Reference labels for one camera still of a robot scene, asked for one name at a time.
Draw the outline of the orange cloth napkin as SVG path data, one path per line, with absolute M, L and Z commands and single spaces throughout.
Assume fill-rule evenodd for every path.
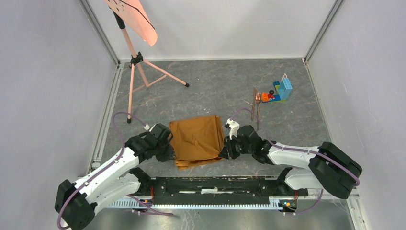
M 214 163 L 224 147 L 224 133 L 218 115 L 200 116 L 171 121 L 170 142 L 175 153 L 175 165 L 179 170 Z

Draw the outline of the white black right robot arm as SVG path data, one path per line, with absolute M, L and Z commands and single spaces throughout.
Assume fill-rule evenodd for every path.
M 362 167 L 331 142 L 316 147 L 296 147 L 262 139 L 252 126 L 226 124 L 220 158 L 236 159 L 242 154 L 269 165 L 285 165 L 277 181 L 277 191 L 288 196 L 294 190 L 324 189 L 331 195 L 347 199 L 360 185 Z

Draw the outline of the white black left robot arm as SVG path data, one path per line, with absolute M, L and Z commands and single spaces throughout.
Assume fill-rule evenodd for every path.
M 129 138 L 124 146 L 88 175 L 74 182 L 63 181 L 57 190 L 55 210 L 60 230 L 82 230 L 108 205 L 128 195 L 146 195 L 152 182 L 138 166 L 156 157 L 167 161 L 173 155 L 168 127 L 157 123 Z

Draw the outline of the colourful toy brick build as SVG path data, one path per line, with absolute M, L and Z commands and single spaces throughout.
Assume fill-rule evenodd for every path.
M 291 91 L 293 90 L 291 82 L 286 73 L 283 74 L 280 81 L 273 82 L 273 87 L 274 88 L 268 92 L 262 93 L 262 103 L 283 102 L 289 97 Z

